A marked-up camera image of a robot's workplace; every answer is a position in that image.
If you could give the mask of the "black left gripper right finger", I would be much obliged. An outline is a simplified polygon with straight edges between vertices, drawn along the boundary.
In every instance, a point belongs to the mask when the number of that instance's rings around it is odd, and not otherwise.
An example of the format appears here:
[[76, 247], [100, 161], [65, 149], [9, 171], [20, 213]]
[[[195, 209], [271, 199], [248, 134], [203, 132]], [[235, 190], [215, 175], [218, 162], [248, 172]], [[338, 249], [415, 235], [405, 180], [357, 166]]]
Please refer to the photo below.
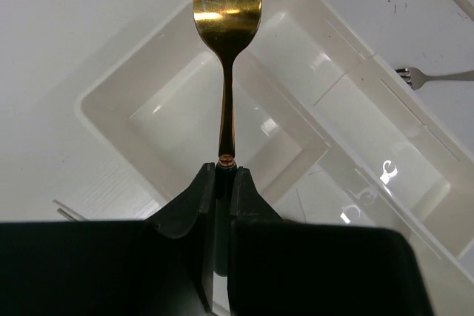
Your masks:
[[278, 213], [258, 193], [248, 168], [239, 168], [230, 206], [229, 302], [232, 315], [284, 315]]

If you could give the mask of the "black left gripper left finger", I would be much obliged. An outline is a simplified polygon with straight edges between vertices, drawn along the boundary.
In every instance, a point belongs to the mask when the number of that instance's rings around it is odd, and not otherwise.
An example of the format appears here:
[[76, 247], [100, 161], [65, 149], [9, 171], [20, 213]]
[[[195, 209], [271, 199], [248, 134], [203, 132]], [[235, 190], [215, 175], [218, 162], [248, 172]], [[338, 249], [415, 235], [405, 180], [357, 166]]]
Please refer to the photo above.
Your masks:
[[207, 315], [212, 311], [215, 254], [215, 164], [147, 219], [152, 272], [146, 277], [148, 315]]

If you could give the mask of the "large silver fork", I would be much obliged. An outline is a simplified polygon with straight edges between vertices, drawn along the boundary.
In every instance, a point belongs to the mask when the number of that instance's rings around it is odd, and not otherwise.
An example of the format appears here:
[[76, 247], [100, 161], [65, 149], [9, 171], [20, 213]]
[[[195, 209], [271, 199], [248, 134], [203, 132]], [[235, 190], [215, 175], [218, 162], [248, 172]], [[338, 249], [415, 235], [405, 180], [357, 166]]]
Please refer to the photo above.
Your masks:
[[430, 81], [473, 81], [474, 76], [472, 70], [446, 75], [427, 75], [415, 67], [399, 68], [395, 72], [412, 90], [418, 90]]

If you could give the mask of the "gold fork green handle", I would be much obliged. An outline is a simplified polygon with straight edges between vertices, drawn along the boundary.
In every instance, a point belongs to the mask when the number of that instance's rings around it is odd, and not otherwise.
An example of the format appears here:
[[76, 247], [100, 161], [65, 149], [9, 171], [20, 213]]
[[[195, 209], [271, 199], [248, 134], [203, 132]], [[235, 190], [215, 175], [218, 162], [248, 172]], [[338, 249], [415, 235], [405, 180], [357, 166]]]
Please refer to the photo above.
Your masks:
[[233, 64], [254, 39], [262, 0], [193, 0], [193, 18], [202, 41], [223, 69], [221, 123], [216, 164], [215, 273], [228, 272], [230, 202], [237, 172], [233, 110]]

